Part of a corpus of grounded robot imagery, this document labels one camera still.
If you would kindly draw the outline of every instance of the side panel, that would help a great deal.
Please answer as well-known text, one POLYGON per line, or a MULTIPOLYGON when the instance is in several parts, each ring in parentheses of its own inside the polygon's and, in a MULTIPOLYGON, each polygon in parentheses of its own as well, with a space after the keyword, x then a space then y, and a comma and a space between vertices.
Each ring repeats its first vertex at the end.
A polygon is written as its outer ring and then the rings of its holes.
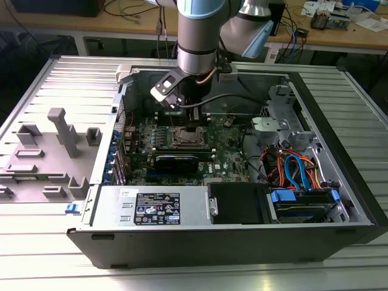
POLYGON ((338 139, 332 126, 327 121, 300 75, 298 73, 291 73, 290 78, 300 94, 300 98, 303 102, 301 104, 302 108, 310 113, 319 134, 323 137, 324 142, 327 144, 334 160, 338 164, 346 181, 349 183, 357 200, 363 207, 367 217, 371 222, 379 226, 375 232, 371 233, 364 240, 359 241, 359 243, 368 243, 387 231, 388 218, 379 206, 376 198, 368 188, 365 180, 354 165, 352 159, 341 144, 341 141, 338 139))
POLYGON ((371 227, 92 233, 67 236, 100 269, 323 261, 371 227))

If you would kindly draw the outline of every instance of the warning label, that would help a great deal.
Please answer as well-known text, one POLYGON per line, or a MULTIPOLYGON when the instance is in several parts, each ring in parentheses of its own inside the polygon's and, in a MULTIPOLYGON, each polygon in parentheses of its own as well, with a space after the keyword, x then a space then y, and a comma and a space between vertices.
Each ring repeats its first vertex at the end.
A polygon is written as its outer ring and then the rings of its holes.
POLYGON ((138 193, 136 197, 135 224, 180 224, 179 193, 138 193))

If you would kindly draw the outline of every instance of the motherboard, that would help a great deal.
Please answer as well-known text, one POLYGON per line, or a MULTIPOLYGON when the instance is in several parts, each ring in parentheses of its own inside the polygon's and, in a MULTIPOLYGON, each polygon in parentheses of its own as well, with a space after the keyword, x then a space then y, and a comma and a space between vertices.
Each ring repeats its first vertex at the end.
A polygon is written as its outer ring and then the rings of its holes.
POLYGON ((207 126, 198 127, 194 132, 185 131, 176 119, 166 125, 157 118, 144 118, 137 126, 125 129, 127 185, 201 186, 210 182, 248 182, 239 136, 239 125, 232 124, 232 119, 226 116, 214 117, 207 126), (186 171, 181 168, 178 172, 166 173, 157 165, 177 160, 181 163, 183 159, 187 163, 186 171))

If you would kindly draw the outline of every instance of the white sticker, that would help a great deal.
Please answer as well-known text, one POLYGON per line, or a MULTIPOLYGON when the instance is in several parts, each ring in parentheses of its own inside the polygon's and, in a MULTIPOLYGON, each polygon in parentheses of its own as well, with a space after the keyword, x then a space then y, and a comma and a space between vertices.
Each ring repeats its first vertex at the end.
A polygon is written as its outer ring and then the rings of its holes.
POLYGON ((120 196, 121 197, 136 197, 137 193, 139 193, 139 189, 122 188, 120 190, 120 196))

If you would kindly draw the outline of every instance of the paper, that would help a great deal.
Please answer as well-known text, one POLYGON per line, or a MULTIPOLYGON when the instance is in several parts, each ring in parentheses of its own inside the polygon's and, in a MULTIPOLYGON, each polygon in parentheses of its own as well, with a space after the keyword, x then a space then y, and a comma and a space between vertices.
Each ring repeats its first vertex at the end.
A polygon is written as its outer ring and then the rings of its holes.
POLYGON ((303 5, 301 15, 307 15, 307 16, 313 17, 315 14, 315 10, 317 9, 333 12, 334 6, 335 6, 335 2, 321 3, 321 2, 308 1, 303 5))
POLYGON ((359 26, 365 27, 366 29, 369 29, 373 32, 380 32, 388 28, 388 25, 386 23, 381 22, 379 20, 374 20, 372 18, 358 21, 356 22, 356 24, 358 24, 359 26))

